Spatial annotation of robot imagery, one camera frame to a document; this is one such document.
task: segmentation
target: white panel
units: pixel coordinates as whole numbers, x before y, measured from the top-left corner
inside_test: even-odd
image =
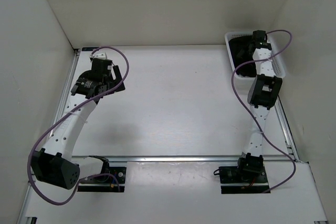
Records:
[[[72,48],[46,0],[0,0],[0,223],[14,223],[32,143],[50,125]]]
[[[65,206],[46,204],[32,193],[26,216],[38,223],[313,224],[326,217],[309,165],[271,194],[222,195],[216,163],[129,163],[125,192],[76,193]],[[271,186],[292,172],[290,162],[265,163]],[[38,186],[54,200],[70,191]]]
[[[119,49],[130,62],[126,90],[100,100],[74,155],[241,155],[251,118],[232,91],[226,46]],[[122,57],[105,52],[123,74]],[[89,55],[81,52],[72,84],[91,69]],[[274,108],[266,133],[287,151]],[[264,150],[281,155],[267,143]]]
[[[336,223],[335,14],[335,0],[288,0],[274,28],[293,32],[282,54],[282,102],[300,157],[311,164],[329,220]]]
[[[73,46],[223,44],[268,29],[285,0],[48,0]]]

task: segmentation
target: white floor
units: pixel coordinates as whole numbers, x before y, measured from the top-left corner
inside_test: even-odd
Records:
[[[251,118],[232,92],[226,46],[119,49],[130,62],[126,90],[99,102],[79,136],[74,156],[241,154]],[[122,57],[104,51],[123,74]],[[73,84],[91,68],[89,54],[80,54]],[[287,151],[274,108],[266,133]],[[279,155],[267,143],[264,153]]]

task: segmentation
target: white table surface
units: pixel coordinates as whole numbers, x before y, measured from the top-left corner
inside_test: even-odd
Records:
[[[126,90],[100,100],[74,156],[241,154],[251,118],[233,94],[226,46],[118,48],[130,62]],[[121,56],[102,52],[125,72]],[[91,68],[89,54],[81,52],[72,84]],[[287,151],[274,108],[266,134]],[[266,156],[280,155],[267,143],[264,147]]]
[[[270,194],[222,195],[221,164],[128,163],[124,193],[77,192],[65,206],[53,206],[31,189],[25,216],[42,223],[127,224],[313,224],[326,220],[308,164]],[[265,162],[270,186],[292,172],[290,162]],[[38,182],[53,200],[65,200],[71,191]]]

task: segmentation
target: black mounting plate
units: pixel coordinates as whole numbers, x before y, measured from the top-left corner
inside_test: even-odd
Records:
[[[125,184],[126,170],[126,167],[109,167],[110,174],[113,174],[116,177],[120,185]],[[125,186],[120,186],[120,193],[123,193],[124,190]],[[105,176],[84,180],[79,184],[78,191],[118,193],[118,187],[116,186],[116,183],[113,182],[113,178]]]
[[[243,180],[238,173],[237,166],[221,166],[219,167],[219,177],[221,184],[237,184],[237,183],[249,183],[249,180]],[[254,184],[267,183],[267,175],[265,167],[262,168],[261,174],[256,177]]]
[[[251,186],[244,189],[241,186],[221,186],[220,188],[222,194],[262,194],[269,189],[269,186]]]

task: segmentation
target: metal frame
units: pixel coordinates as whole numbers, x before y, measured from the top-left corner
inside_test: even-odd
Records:
[[[71,88],[72,79],[76,71],[79,55],[80,50],[75,51],[75,57],[73,59],[72,65],[68,73],[67,81],[62,91],[54,123],[56,123],[57,120],[59,120],[63,114],[63,110],[66,105],[68,94]],[[280,97],[276,101],[275,110],[280,122],[280,126],[282,128],[283,135],[285,137],[286,144],[288,146],[289,154],[292,155],[297,162],[301,162],[288,125],[288,121],[286,119],[285,112],[283,110],[280,101]],[[72,159],[76,160],[78,158],[83,157],[84,156],[73,156]],[[236,162],[239,159],[239,156],[109,156],[106,158],[108,158],[111,163],[116,163],[116,166],[118,166],[120,165],[120,163],[127,163],[127,162]],[[287,157],[279,155],[267,155],[264,156],[264,160],[268,162],[289,161]],[[25,211],[31,193],[32,193],[31,186],[28,185],[26,196],[19,214],[17,224],[28,224],[33,221],[33,217],[25,217]]]

